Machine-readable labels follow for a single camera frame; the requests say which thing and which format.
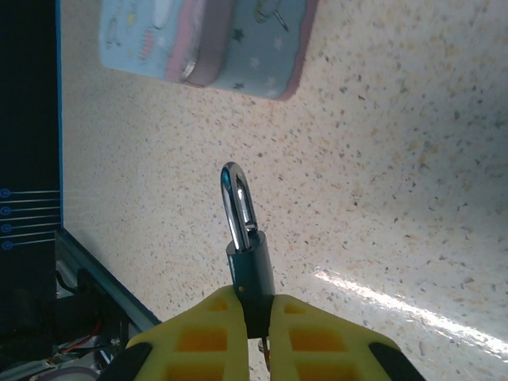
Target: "granite surface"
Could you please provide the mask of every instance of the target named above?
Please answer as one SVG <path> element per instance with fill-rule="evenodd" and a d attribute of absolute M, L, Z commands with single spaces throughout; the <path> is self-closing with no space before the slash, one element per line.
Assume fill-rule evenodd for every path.
<path fill-rule="evenodd" d="M 288 102 L 106 69 L 100 1 L 62 3 L 64 225 L 159 318 L 231 282 L 234 160 L 279 293 L 508 380 L 506 0 L 321 0 Z"/>

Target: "dark padlock body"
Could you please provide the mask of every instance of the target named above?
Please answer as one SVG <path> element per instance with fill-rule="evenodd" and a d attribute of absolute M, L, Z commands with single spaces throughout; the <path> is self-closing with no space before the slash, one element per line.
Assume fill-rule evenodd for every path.
<path fill-rule="evenodd" d="M 231 241 L 226 248 L 233 287 L 244 309 L 247 337 L 268 336 L 271 304 L 275 295 L 267 238 L 261 231 L 249 234 L 251 248 L 238 252 Z"/>

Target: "silver shackle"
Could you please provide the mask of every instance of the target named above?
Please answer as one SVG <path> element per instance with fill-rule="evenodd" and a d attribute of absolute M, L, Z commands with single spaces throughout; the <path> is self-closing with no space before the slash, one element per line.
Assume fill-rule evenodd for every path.
<path fill-rule="evenodd" d="M 245 173 L 237 163 L 222 168 L 221 191 L 235 249 L 247 250 L 251 248 L 248 234 L 257 231 L 257 220 Z"/>

